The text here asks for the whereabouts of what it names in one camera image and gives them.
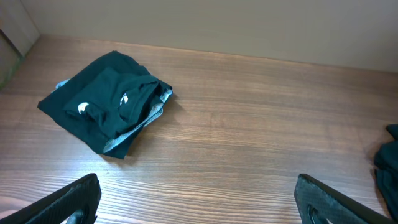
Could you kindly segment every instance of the wooden surface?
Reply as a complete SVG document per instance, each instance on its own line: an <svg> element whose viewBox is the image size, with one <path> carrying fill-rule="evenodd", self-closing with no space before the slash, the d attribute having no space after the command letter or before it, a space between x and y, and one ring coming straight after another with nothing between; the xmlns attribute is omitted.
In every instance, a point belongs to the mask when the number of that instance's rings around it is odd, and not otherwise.
<svg viewBox="0 0 398 224"><path fill-rule="evenodd" d="M99 156L37 103L118 50L174 88L125 160ZM300 223L307 173L386 214L373 154L398 123L398 74L41 37L0 92L0 215L90 172L97 223Z"/></svg>

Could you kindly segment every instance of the light blue fabric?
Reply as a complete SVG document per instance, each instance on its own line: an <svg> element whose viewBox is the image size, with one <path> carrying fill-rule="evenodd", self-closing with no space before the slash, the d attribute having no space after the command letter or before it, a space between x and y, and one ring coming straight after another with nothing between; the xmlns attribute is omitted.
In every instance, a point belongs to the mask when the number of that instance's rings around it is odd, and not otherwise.
<svg viewBox="0 0 398 224"><path fill-rule="evenodd" d="M55 89L57 90L58 88L60 88L61 86L63 86L63 85L64 85L65 83L67 83L68 81L69 81L69 79L64 80L64 81L58 83L58 84L55 86Z"/></svg>
<svg viewBox="0 0 398 224"><path fill-rule="evenodd" d="M69 79L58 83L57 86L55 86L55 89L60 88L61 86L63 86L68 81L69 81ZM126 140L130 135L132 135L133 133L138 131L139 128L141 128L141 126L146 127L148 124L151 124L151 122L153 122L158 117L160 117L163 114L163 105L164 105L164 103L167 101L167 99L172 94L173 94L172 90L167 90L162 96L160 96L160 100L162 100L163 103L159 103L159 104L156 104L155 106L153 106L152 109L150 110L150 113L149 113L148 117L143 122L141 122L137 127L135 127L133 130L131 130L129 132L126 132L124 134L121 134L116 139L109 140L106 143L103 152L104 153L105 152L109 152L110 150L114 149L116 146L118 146L124 140Z"/></svg>

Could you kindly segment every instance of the dark green fabric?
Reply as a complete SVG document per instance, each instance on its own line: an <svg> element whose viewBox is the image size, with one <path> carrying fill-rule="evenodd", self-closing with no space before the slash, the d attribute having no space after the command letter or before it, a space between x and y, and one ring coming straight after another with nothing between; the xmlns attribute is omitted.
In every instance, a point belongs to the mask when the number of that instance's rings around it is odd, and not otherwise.
<svg viewBox="0 0 398 224"><path fill-rule="evenodd" d="M103 79L109 79L107 81L110 81L110 83L105 83ZM133 80L137 83L130 86ZM148 83L157 83L157 85L152 89L154 86L147 85ZM96 59L71 78L64 86L52 92L48 97L39 102L38 108L49 115L61 127L87 143L93 151L102 154L104 146L109 140L114 139L114 137L121 134L124 130L134 128L134 125L145 119L151 106L160 102L159 96L167 89L171 89L171 86L153 77L145 67L139 65L131 57L113 51ZM129 100L131 99L133 102L135 99L136 103L143 105L141 110L134 109L134 111L131 111L129 110L131 107L128 106L110 106L111 103L114 105L116 99L118 99L117 104L119 104L124 90L126 90L126 92L130 91L129 94L131 98L129 97ZM101 101L99 97L89 94L89 91L100 94L101 97L104 97L106 100ZM133 96L133 94L137 92L139 92L139 96ZM92 116L88 114L84 115L84 118L82 118L76 114L76 112L78 113L78 105L76 104L82 103L79 101L83 100L85 97L89 97L87 100L92 100L94 105L98 104L98 110L96 111L92 107ZM108 111L105 113L112 111L113 115L106 116L101 114L101 111ZM115 119L115 111L119 112L117 114L121 115L121 120L131 121L132 126L120 126L120 124L123 124L120 120L120 122L112 126L111 121ZM139 131L129 136L120 145L105 153L105 155L123 159L128 152L130 144L138 135Z"/></svg>
<svg viewBox="0 0 398 224"><path fill-rule="evenodd" d="M102 133L115 139L146 118L145 111L150 111L153 99L162 103L159 97L155 97L162 94L158 86L157 78L152 75L118 74L108 67L78 92L64 110L80 119L93 119ZM124 95L127 103L121 102ZM81 112L78 106L83 102L88 106Z"/></svg>
<svg viewBox="0 0 398 224"><path fill-rule="evenodd" d="M394 141L383 144L374 156L376 183L391 218L398 221L398 124L387 126L387 131L394 137Z"/></svg>

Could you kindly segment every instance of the folded clothing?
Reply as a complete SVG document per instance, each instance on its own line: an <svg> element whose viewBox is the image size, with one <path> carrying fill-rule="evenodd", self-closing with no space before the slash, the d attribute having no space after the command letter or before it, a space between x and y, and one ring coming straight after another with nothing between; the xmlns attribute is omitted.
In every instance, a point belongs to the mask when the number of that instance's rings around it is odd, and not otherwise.
<svg viewBox="0 0 398 224"><path fill-rule="evenodd" d="M57 85L38 108L96 153L123 159L171 94L171 86L113 51Z"/></svg>
<svg viewBox="0 0 398 224"><path fill-rule="evenodd" d="M398 221L398 124L387 126L394 141L383 144L374 156L376 183L391 218Z"/></svg>

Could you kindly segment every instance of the white wall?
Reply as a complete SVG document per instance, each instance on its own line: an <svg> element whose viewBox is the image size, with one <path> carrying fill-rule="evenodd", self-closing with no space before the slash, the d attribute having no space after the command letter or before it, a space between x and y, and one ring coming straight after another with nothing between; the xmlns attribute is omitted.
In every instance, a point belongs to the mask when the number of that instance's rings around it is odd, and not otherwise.
<svg viewBox="0 0 398 224"><path fill-rule="evenodd" d="M18 54L8 42L0 35L0 89L12 75L13 68L19 61Z"/></svg>
<svg viewBox="0 0 398 224"><path fill-rule="evenodd" d="M397 0L22 0L42 34L398 72Z"/></svg>
<svg viewBox="0 0 398 224"><path fill-rule="evenodd" d="M0 0L0 29L21 55L29 51L40 35L20 0Z"/></svg>

